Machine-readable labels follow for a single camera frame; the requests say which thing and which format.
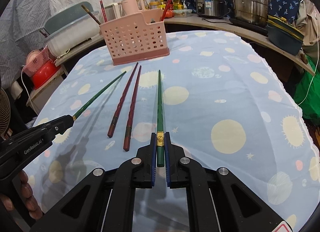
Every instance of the human hand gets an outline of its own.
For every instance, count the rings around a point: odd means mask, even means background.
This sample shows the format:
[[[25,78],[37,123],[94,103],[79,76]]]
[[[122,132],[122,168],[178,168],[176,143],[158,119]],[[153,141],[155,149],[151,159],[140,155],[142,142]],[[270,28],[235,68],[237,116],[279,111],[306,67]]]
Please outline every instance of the human hand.
[[[26,208],[29,210],[30,216],[38,220],[42,217],[42,210],[33,196],[32,188],[28,183],[28,175],[24,171],[21,171],[18,173],[18,176],[21,180],[21,194],[27,199],[25,203]],[[7,196],[0,194],[0,199],[7,211],[14,210],[13,203]]]

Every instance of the pink plastic basket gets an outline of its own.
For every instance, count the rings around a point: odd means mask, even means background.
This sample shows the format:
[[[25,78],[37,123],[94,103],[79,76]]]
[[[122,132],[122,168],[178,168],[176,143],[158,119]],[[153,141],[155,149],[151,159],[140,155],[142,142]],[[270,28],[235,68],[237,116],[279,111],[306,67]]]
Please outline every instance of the pink plastic basket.
[[[100,25],[114,65],[170,54],[162,12],[145,10]]]
[[[55,60],[56,58],[50,53],[48,47],[45,46],[44,49],[23,68],[23,71],[29,77],[32,77],[49,59]]]

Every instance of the white cable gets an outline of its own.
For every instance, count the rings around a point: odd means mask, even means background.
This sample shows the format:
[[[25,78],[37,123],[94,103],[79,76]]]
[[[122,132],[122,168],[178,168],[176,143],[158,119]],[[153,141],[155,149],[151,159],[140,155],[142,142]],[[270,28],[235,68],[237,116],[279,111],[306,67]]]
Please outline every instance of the white cable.
[[[316,15],[316,20],[317,20],[317,13],[316,13],[316,7],[315,7],[315,4],[313,4],[313,9],[315,10],[315,15]],[[317,71],[317,67],[318,67],[318,63],[319,63],[319,32],[318,32],[318,23],[316,22],[316,26],[317,26],[317,43],[318,43],[318,60],[317,60],[317,65],[316,65],[316,68],[315,68],[315,75],[316,75],[316,71]],[[308,91],[307,91],[307,94],[306,94],[306,97],[298,104],[298,105],[301,105],[305,99],[307,98],[308,96],[308,93],[309,93],[309,90],[310,90],[310,86],[311,86],[311,83],[313,81],[313,78],[315,76],[312,77],[311,81],[310,81],[310,85],[308,87]]]
[[[24,88],[26,89],[26,92],[27,92],[27,94],[28,94],[28,97],[29,97],[31,106],[32,106],[32,108],[33,108],[33,111],[35,111],[35,113],[37,114],[37,112],[36,112],[36,110],[35,110],[35,108],[34,108],[34,106],[33,106],[33,103],[32,103],[32,101],[31,101],[29,92],[28,92],[28,90],[27,90],[27,88],[26,88],[26,85],[25,85],[24,82],[23,82],[23,79],[22,79],[22,72],[23,72],[24,67],[25,67],[25,66],[23,66],[23,68],[22,68],[22,70],[21,70],[21,81],[22,81],[22,84],[23,84]]]

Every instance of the clear plastic food container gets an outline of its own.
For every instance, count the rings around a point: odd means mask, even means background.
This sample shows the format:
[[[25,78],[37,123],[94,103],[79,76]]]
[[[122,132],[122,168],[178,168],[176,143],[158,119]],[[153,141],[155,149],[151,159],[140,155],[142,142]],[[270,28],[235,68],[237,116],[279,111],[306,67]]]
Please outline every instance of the clear plastic food container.
[[[175,17],[189,17],[191,15],[192,10],[191,9],[183,9],[183,10],[173,10],[173,15]]]

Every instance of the blue polka dot tablecloth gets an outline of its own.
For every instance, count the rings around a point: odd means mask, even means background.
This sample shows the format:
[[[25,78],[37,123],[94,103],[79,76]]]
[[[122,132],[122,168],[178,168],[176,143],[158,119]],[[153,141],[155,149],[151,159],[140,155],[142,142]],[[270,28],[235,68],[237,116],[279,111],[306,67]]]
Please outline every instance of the blue polka dot tablecloth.
[[[106,46],[76,64],[53,93],[36,124],[73,115],[107,83],[106,90],[25,171],[44,212],[94,168],[110,170],[134,157],[156,131],[158,70],[162,73],[165,131],[203,167],[227,167],[299,231],[319,202],[319,151],[264,58],[233,33],[167,34],[170,55],[140,61],[130,151],[123,150],[135,74],[114,136],[107,132],[135,63],[113,66]],[[166,187],[157,168],[153,189],[136,192],[134,232],[189,231],[185,189]]]

